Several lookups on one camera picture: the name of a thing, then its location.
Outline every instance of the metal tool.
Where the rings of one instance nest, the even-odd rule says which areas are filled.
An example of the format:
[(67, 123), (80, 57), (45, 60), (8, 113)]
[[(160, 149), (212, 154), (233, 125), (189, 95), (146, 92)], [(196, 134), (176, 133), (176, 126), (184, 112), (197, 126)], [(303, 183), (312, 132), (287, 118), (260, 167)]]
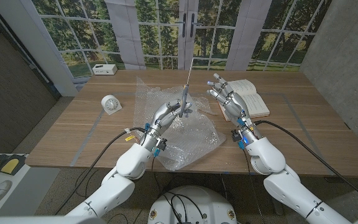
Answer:
[(181, 96), (181, 109), (180, 109), (180, 113), (179, 113), (179, 118), (181, 118), (183, 116), (183, 112), (185, 112), (187, 93), (189, 92), (189, 78), (190, 78), (191, 69), (193, 68), (193, 61), (194, 61), (194, 58), (191, 59), (189, 75), (187, 76), (186, 85), (183, 87), (183, 94)]

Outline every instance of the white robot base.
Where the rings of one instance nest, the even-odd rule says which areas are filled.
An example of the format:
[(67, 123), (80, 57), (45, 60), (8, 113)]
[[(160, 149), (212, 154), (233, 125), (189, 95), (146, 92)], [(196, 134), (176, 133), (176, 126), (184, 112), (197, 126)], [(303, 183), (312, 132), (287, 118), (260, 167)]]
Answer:
[[(175, 197), (174, 194), (180, 194), (190, 198), (198, 208), (201, 210), (202, 216), (196, 206), (185, 197)], [(236, 224), (236, 214), (233, 206), (215, 191), (206, 187), (187, 185), (177, 187), (164, 194), (168, 201), (172, 199), (173, 207), (181, 217), (182, 223), (191, 224)], [(185, 208), (186, 208), (187, 222), (185, 222)], [(150, 209), (148, 224), (168, 224), (178, 223), (177, 218), (173, 214), (171, 206), (168, 204), (164, 196), (161, 196), (154, 202)]]

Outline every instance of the open book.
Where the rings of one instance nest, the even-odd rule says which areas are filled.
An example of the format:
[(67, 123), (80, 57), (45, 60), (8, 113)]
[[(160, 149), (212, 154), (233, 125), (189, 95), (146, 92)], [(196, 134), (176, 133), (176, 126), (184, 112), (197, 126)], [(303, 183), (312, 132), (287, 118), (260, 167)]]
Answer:
[[(267, 109), (265, 102), (262, 100), (260, 95), (256, 93), (256, 88), (254, 84), (252, 84), (250, 81), (238, 80), (238, 81), (231, 81), (227, 83), (245, 101), (251, 118), (268, 116), (270, 114), (270, 111), (269, 109)], [(219, 105), (222, 109), (223, 116), (226, 119), (226, 121), (230, 121), (230, 119), (227, 117), (225, 113), (225, 109), (223, 108), (222, 104)]]

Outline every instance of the bubble wrap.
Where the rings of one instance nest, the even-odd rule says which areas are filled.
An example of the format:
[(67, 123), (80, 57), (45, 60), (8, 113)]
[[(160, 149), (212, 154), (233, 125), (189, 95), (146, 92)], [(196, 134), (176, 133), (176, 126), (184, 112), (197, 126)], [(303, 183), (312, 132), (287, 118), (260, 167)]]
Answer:
[[(155, 111), (163, 104), (181, 99), (183, 87), (166, 90), (148, 87), (137, 78), (134, 127), (144, 127), (151, 122)], [(157, 159), (168, 170), (178, 170), (191, 164), (207, 153), (216, 149), (226, 140), (223, 133), (217, 132), (214, 123), (200, 111), (214, 114), (206, 98), (192, 98), (187, 95), (187, 102), (192, 103), (192, 113), (188, 118), (176, 117), (171, 126), (162, 135), (167, 139), (167, 147), (161, 151)]]

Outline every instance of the wooden table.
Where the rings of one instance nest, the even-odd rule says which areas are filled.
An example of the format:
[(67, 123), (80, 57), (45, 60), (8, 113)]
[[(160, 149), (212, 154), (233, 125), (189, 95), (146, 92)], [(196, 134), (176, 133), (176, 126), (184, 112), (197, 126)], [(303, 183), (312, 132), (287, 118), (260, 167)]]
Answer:
[[(213, 73), (192, 71), (190, 95), (206, 93), (209, 88), (206, 82), (214, 80)], [(136, 77), (148, 86), (166, 89), (184, 84), (187, 74), (173, 70), (120, 70), (114, 76), (91, 77), (30, 153), (26, 164), (32, 167), (89, 167), (112, 138), (124, 128), (132, 127)], [(219, 74), (227, 81), (245, 78), (251, 81), (270, 110), (270, 116), (264, 119), (298, 136), (342, 175), (358, 177), (357, 137), (302, 73), (219, 71)], [(121, 102), (122, 110), (108, 116), (101, 113), (100, 102), (111, 93)], [(179, 172), (248, 173), (243, 153), (231, 141), (230, 130), (234, 126), (224, 120), (216, 100), (206, 94), (205, 97), (212, 111), (218, 114), (207, 114), (208, 118), (214, 121), (218, 131), (226, 134), (227, 140)], [(259, 125), (259, 130), (282, 151), (287, 164), (298, 174), (330, 175), (325, 166), (284, 132), (267, 124)], [(116, 141), (96, 167), (114, 167), (119, 156), (133, 143), (125, 142), (124, 138)], [(154, 169), (167, 171), (159, 162), (155, 162)]]

